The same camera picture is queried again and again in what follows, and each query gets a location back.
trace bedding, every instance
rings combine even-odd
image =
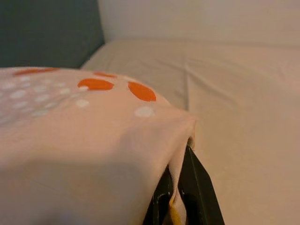
[[[83,69],[125,74],[194,113],[226,224],[300,220],[300,49],[119,40]]]
[[[140,225],[170,171],[177,189],[195,116],[151,88],[101,71],[0,69],[0,223]]]

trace mattress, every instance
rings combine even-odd
[[[82,69],[125,74],[194,113],[226,224],[300,220],[300,49],[121,40]]]

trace white wall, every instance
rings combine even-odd
[[[98,0],[106,40],[300,45],[300,0]]]

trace polka dot fabric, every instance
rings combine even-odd
[[[122,160],[148,174],[142,195],[135,193],[137,202],[116,199],[120,205],[133,204],[124,210],[127,218],[132,215],[125,224],[135,224],[135,213],[145,212],[165,163],[179,177],[185,145],[194,136],[192,115],[173,108],[138,81],[102,71],[0,69],[0,105],[0,169],[35,158],[77,163]],[[121,184],[114,182],[107,185],[122,193],[126,179]],[[174,193],[172,209],[183,206]],[[185,211],[176,213],[184,224]]]

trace pink fabric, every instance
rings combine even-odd
[[[141,224],[168,164],[177,187],[195,129],[150,88],[101,72],[1,69],[0,105],[3,225]]]

